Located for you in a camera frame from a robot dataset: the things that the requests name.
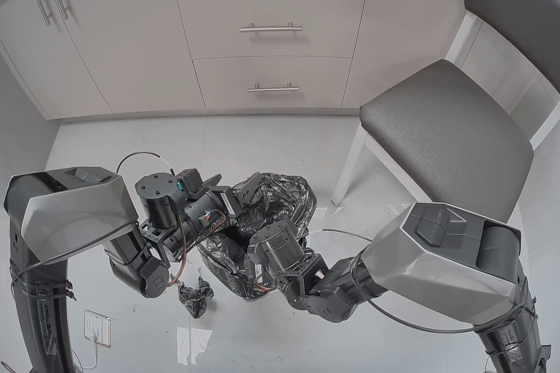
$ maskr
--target black trash bag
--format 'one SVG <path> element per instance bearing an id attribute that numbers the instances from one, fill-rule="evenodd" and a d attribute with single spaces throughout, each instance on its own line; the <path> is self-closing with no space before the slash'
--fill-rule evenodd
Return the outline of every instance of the black trash bag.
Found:
<path id="1" fill-rule="evenodd" d="M 201 276 L 198 277 L 197 289 L 185 286 L 185 283 L 179 281 L 178 290 L 178 300 L 195 319 L 200 318 L 206 312 L 206 299 L 211 300 L 214 297 L 210 283 Z"/>
<path id="2" fill-rule="evenodd" d="M 227 227 L 198 244 L 206 267 L 230 291 L 245 301 L 255 301 L 267 292 L 257 288 L 245 274 L 244 259 L 251 237 L 265 225 L 292 220 L 301 235 L 312 219 L 317 198 L 303 177 L 263 173 L 251 201 Z"/>

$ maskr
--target gray chair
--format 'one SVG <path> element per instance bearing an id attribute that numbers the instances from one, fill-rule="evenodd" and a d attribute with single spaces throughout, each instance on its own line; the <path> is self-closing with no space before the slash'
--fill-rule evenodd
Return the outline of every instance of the gray chair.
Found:
<path id="1" fill-rule="evenodd" d="M 454 62 L 477 16 L 560 89 L 560 0 L 465 0 L 445 59 L 360 108 L 360 125 L 332 201 L 342 201 L 362 146 L 418 201 L 447 202 L 508 222 L 533 150 L 560 118 L 557 106 L 531 140 Z"/>

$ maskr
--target electrical outlet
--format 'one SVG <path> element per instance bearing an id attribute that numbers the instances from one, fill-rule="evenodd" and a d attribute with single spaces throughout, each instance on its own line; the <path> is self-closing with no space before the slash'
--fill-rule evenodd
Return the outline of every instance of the electrical outlet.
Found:
<path id="1" fill-rule="evenodd" d="M 94 313 L 88 309 L 83 310 L 83 336 L 89 341 L 93 340 L 104 347 L 111 347 L 111 319 L 105 315 Z"/>

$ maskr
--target gray floor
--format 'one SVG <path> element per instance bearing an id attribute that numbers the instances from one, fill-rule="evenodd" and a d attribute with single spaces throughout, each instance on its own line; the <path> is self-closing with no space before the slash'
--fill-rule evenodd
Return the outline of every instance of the gray floor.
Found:
<path id="1" fill-rule="evenodd" d="M 124 155 L 144 149 L 161 153 L 176 170 L 196 167 L 203 177 L 220 172 L 225 184 L 234 184 L 256 170 L 298 174 L 311 184 L 318 196 L 318 207 L 326 208 L 322 219 L 312 220 L 312 229 L 340 228 L 373 236 L 413 199 L 364 150 L 354 182 L 340 205 L 343 208 L 334 214 L 337 208 L 329 197 L 357 123 L 356 117 L 216 116 L 69 124 L 60 128 L 47 168 L 82 164 L 115 169 Z M 539 149 L 550 157 L 553 156 L 552 148 L 548 149 L 552 137 Z M 554 138 L 554 147 L 558 147 L 560 132 Z M 539 297 L 542 341 L 560 346 L 556 334 L 559 316 L 554 306 L 557 300 L 554 293 L 560 293 L 560 289 L 551 281 L 557 277 L 555 268 L 560 262 L 558 219 L 551 211 L 558 207 L 558 201 L 554 200 L 558 188 L 547 189 L 557 185 L 554 175 L 560 174 L 556 173 L 560 166 L 546 173 L 549 183 L 540 186 L 539 176 L 546 172 L 546 162 L 542 165 L 539 157 L 540 153 L 529 180 L 534 194 L 523 197 L 521 211 L 532 226 L 532 239 L 528 236 L 533 244 L 529 246 L 533 248 L 531 290 Z M 165 165 L 161 160 L 148 155 L 134 157 L 123 165 L 121 173 L 138 210 L 134 183 L 143 175 L 163 170 Z M 540 195 L 549 200 L 542 201 Z M 310 239 L 310 245 L 323 255 L 328 265 L 353 256 L 363 243 L 355 237 L 327 233 L 315 233 Z M 190 318 L 175 290 L 147 300 L 126 288 L 113 278 L 101 248 L 72 258 L 69 278 L 78 301 L 69 301 L 69 316 L 73 347 L 82 362 L 91 364 L 93 357 L 91 345 L 83 337 L 83 309 L 90 309 L 113 319 L 113 346 L 99 349 L 98 370 L 107 373 L 267 372 L 274 368 L 324 372 L 484 371 L 487 358 L 482 344 L 472 333 L 450 336 L 419 333 L 388 320 L 367 304 L 361 305 L 350 320 L 331 324 L 294 311 L 278 292 L 247 304 L 209 274 L 197 251 L 192 252 L 191 260 L 183 278 L 196 279 L 200 269 L 216 292 L 208 311 L 199 320 Z M 379 303 L 417 324 L 436 328 L 465 326 L 393 293 L 386 293 Z M 14 354 L 22 351 L 21 336 L 16 333 L 10 353 L 15 359 L 24 359 Z M 24 362 L 12 366 L 17 371 L 27 371 L 25 368 L 29 366 Z M 554 366 L 558 365 L 551 364 L 550 371 L 556 371 Z"/>

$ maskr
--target white power cord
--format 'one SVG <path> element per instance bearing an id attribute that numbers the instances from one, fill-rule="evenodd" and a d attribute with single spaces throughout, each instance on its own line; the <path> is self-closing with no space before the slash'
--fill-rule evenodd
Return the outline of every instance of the white power cord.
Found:
<path id="1" fill-rule="evenodd" d="M 74 353 L 74 356 L 76 357 L 76 359 L 78 359 L 78 363 L 80 364 L 80 369 L 82 370 L 82 373 L 84 370 L 93 370 L 95 367 L 97 367 L 97 334 L 95 331 L 92 331 L 90 333 L 90 337 L 91 337 L 91 342 L 94 346 L 94 357 L 95 357 L 95 362 L 91 367 L 83 367 L 82 363 L 80 361 L 80 358 L 78 357 L 78 355 L 74 352 L 74 350 L 72 350 L 72 352 Z"/>

